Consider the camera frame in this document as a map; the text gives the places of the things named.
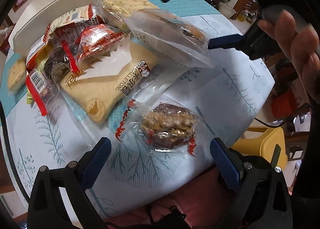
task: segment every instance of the hand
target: hand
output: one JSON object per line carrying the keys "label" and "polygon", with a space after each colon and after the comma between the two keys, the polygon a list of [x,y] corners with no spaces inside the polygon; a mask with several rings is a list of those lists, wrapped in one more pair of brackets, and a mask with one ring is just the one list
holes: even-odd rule
{"label": "hand", "polygon": [[320,60],[315,53],[319,37],[314,28],[309,25],[297,34],[296,22],[287,11],[281,13],[275,26],[265,20],[260,20],[258,26],[277,41],[296,69],[305,92],[320,103]]}

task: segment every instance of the table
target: table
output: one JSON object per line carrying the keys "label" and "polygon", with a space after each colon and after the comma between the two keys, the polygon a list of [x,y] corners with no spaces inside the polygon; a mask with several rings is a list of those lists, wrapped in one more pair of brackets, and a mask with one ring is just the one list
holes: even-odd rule
{"label": "table", "polygon": [[[198,26],[211,38],[239,33],[204,0],[150,1]],[[51,105],[50,114],[43,117],[36,105],[31,107],[25,103],[24,89],[15,98],[8,96],[5,92],[8,69],[19,58],[19,55],[10,52],[0,98],[5,109],[14,162],[27,193],[31,194],[40,166],[47,165],[54,169],[79,160],[101,136],[111,139],[112,152],[95,185],[86,193],[103,218],[127,212],[167,195],[199,175],[213,162],[208,150],[211,139],[220,137],[227,146],[231,146],[250,125],[274,85],[261,59],[250,61],[235,49],[215,49],[210,51],[210,56],[216,62],[214,69],[191,69],[165,91],[165,95],[206,120],[201,145],[194,152],[196,157],[183,157],[172,152],[154,158],[144,152],[138,143],[117,143],[112,131],[105,125],[97,127],[90,122],[91,126],[84,129],[81,123],[88,122],[87,116],[80,109],[71,110],[67,104],[72,106],[72,102],[68,100],[59,97]],[[120,105],[114,112],[122,110]],[[6,152],[4,156],[14,180]],[[16,182],[13,183],[27,208],[28,204]],[[62,190],[61,194],[71,220],[76,220],[65,191]]]}

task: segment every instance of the blue gripper pad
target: blue gripper pad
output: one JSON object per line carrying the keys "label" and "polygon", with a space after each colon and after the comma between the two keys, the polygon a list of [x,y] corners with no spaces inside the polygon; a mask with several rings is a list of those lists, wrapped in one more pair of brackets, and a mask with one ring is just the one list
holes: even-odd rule
{"label": "blue gripper pad", "polygon": [[80,184],[84,191],[93,187],[110,153],[110,140],[108,138],[101,138],[95,147],[90,152],[86,152],[81,158],[79,163],[84,159],[86,164],[81,174]]}
{"label": "blue gripper pad", "polygon": [[224,145],[220,138],[210,143],[210,153],[229,189],[239,192],[243,168],[241,160]]}

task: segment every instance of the metal screw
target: metal screw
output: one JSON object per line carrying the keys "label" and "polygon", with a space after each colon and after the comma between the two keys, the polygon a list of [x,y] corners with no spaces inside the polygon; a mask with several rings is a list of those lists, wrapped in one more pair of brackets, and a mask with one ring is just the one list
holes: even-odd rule
{"label": "metal screw", "polygon": [[252,164],[251,164],[250,162],[245,162],[245,163],[243,164],[243,166],[244,166],[246,169],[252,168]]}
{"label": "metal screw", "polygon": [[77,163],[76,161],[72,161],[72,162],[70,162],[70,163],[68,164],[68,167],[74,168],[74,167],[76,167],[77,164],[78,164],[78,163]]}
{"label": "metal screw", "polygon": [[276,167],[275,167],[275,171],[276,171],[277,173],[281,173],[281,172],[282,172],[282,169],[281,169],[280,167],[276,166]]}
{"label": "metal screw", "polygon": [[45,171],[46,169],[47,169],[46,166],[41,166],[41,167],[39,168],[39,171],[40,171],[40,172],[43,172],[43,171]]}

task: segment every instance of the yellow stool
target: yellow stool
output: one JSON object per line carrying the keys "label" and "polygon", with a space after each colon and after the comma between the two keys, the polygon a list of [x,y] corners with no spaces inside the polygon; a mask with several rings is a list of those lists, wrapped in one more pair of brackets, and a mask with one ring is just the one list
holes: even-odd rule
{"label": "yellow stool", "polygon": [[278,144],[281,147],[281,152],[277,166],[284,170],[288,157],[285,153],[283,129],[281,127],[249,127],[247,131],[263,132],[263,134],[254,139],[239,139],[232,145],[232,148],[242,154],[261,156],[271,162],[276,144]]}

